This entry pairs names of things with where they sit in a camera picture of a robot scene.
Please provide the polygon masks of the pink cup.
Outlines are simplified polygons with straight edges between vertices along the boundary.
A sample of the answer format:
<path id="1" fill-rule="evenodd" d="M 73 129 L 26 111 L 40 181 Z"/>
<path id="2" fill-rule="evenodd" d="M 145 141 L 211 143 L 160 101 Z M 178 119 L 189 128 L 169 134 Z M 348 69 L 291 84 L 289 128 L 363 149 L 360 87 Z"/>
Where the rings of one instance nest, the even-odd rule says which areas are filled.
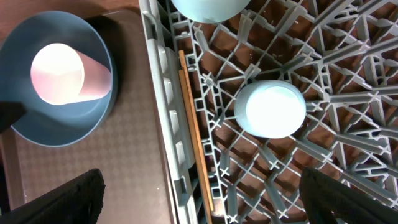
<path id="1" fill-rule="evenodd" d="M 106 96 L 112 85 L 110 69 L 61 43 L 39 50 L 30 78 L 39 97 L 51 105 L 97 100 Z"/>

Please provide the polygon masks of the light blue bowl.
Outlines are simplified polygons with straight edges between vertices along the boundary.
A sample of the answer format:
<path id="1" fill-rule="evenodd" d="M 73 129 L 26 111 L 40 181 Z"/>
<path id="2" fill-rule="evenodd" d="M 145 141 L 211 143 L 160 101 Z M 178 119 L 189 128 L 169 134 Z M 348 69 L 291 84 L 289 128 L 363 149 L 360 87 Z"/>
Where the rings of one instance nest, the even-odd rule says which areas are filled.
<path id="1" fill-rule="evenodd" d="M 172 0 L 185 17 L 201 23 L 226 21 L 239 14 L 250 0 Z"/>

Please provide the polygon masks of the light blue cup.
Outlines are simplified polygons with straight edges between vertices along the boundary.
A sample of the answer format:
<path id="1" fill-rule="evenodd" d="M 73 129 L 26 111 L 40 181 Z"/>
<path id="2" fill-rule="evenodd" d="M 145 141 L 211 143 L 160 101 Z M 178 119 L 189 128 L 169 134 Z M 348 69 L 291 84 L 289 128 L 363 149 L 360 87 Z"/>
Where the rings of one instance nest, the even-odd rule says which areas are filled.
<path id="1" fill-rule="evenodd" d="M 237 123 L 245 132 L 279 139 L 296 132 L 303 124 L 306 104 L 301 92 L 280 80 L 261 80 L 243 87 L 234 103 Z"/>

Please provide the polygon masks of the wooden chopstick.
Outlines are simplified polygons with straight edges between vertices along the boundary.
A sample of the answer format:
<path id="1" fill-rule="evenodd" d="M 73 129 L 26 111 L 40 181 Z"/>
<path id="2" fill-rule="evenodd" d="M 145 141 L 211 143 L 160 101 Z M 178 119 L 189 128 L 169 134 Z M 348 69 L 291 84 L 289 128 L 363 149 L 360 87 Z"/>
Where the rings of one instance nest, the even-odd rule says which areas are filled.
<path id="1" fill-rule="evenodd" d="M 193 100 L 193 94 L 188 75 L 188 65 L 185 58 L 185 52 L 183 50 L 179 50 L 178 56 L 180 58 L 180 64 L 182 66 L 182 69 L 179 71 L 180 82 L 187 112 L 188 125 L 192 138 L 195 162 L 197 165 L 199 181 L 201 183 L 203 193 L 203 201 L 206 205 L 206 209 L 211 213 L 214 211 L 214 204 L 211 196 L 210 183 L 208 180 L 208 171 L 206 168 L 206 160 L 203 146 L 201 143 L 200 130 L 198 127 L 197 114 L 195 111 L 195 103 Z"/>
<path id="2" fill-rule="evenodd" d="M 212 205 L 210 203 L 210 195 L 209 195 L 210 192 L 209 192 L 208 181 L 205 179 L 204 153 L 203 153 L 203 148 L 201 146 L 200 132 L 196 119 L 196 112 L 193 104 L 192 92 L 190 87 L 188 86 L 188 80 L 185 75 L 185 72 L 183 70 L 179 70 L 178 75 L 181 83 L 183 101 L 188 119 L 189 132 L 193 144 L 193 153 L 195 156 L 195 163 L 197 167 L 198 178 L 202 192 L 203 205 L 205 208 L 206 223 L 212 224 L 213 223 L 211 220 Z"/>

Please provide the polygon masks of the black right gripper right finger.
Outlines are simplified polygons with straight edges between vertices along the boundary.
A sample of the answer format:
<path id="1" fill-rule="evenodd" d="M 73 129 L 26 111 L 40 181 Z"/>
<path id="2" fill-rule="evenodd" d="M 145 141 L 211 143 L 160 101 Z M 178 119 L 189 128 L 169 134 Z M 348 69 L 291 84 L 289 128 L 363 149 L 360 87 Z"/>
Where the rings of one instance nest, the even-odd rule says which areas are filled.
<path id="1" fill-rule="evenodd" d="M 304 168 L 300 198 L 310 223 L 397 223 L 397 211 L 367 198 L 311 167 Z"/>

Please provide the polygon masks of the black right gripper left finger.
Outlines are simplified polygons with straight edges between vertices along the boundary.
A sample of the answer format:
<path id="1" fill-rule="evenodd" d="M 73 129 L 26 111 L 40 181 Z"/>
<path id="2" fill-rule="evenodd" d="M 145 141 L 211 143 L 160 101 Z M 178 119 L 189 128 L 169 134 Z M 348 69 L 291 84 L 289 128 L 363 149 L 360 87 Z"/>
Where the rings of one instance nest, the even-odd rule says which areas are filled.
<path id="1" fill-rule="evenodd" d="M 91 169 L 1 215 L 1 224 L 96 224 L 103 208 L 105 187 L 101 171 Z"/>

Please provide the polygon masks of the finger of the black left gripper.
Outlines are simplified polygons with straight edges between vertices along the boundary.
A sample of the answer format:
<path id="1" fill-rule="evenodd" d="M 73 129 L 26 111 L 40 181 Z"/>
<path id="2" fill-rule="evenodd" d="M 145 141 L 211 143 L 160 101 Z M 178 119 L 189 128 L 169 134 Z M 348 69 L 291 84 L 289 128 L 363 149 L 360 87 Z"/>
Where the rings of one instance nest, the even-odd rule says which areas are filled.
<path id="1" fill-rule="evenodd" d="M 20 102 L 1 102 L 0 132 L 10 128 L 16 121 L 20 120 L 27 110 Z"/>

